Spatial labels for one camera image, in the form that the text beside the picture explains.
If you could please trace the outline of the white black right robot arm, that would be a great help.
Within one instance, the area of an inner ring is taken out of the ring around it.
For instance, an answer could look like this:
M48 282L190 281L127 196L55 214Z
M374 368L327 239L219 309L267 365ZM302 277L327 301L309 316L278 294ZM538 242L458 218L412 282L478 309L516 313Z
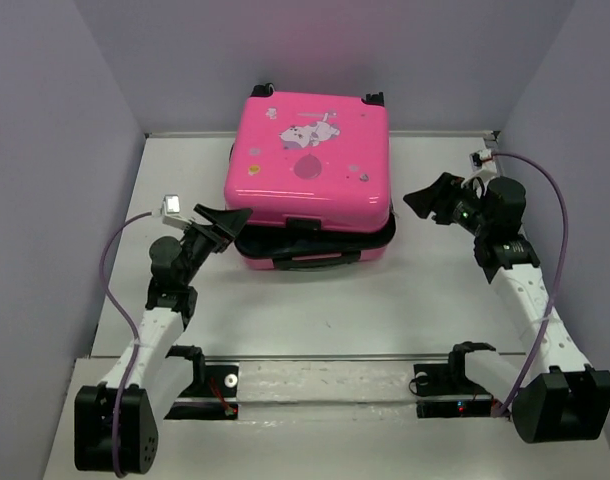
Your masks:
M508 177L487 181L443 173L403 198L422 218L456 224L474 237L474 258L502 299L527 357L521 368L486 342L464 341L446 362L415 365L420 397L488 394L526 443L597 439L610 410L610 372L597 370L550 305L540 260L522 233L526 190Z

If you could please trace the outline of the pink hard-shell suitcase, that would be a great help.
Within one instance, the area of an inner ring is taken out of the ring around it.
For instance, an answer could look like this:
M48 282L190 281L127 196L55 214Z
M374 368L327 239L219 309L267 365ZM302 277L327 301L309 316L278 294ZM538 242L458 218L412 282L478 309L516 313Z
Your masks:
M252 211L235 248L254 270L381 258L396 233L383 93L353 97L255 85L223 194L228 208Z

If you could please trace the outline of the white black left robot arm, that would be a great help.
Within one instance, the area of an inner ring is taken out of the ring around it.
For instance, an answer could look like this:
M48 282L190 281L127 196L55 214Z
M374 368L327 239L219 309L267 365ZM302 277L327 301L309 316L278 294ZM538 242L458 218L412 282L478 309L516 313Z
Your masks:
M74 464L79 471L111 472L118 478L148 473L158 450L159 422L181 392L194 395L205 386L202 349L177 342L196 310L192 281L210 255L224 252L237 239L252 211L201 204L194 211L201 222L184 217L178 197L167 195L149 214L182 235L160 237L149 247L151 277L140 321L113 293L106 294L132 338L111 370L75 397Z

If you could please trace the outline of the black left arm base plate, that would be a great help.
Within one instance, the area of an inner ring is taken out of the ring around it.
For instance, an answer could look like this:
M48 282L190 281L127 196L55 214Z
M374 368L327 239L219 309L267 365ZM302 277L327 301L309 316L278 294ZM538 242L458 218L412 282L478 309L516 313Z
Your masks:
M238 386L238 364L208 364L204 382L186 388L165 419L235 421L239 415Z

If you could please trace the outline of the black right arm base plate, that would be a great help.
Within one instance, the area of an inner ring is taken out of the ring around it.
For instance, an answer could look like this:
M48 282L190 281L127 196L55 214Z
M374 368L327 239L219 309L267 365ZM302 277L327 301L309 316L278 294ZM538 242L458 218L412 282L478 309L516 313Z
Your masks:
M500 401L466 376L463 365L416 363L408 390L420 419L492 418Z

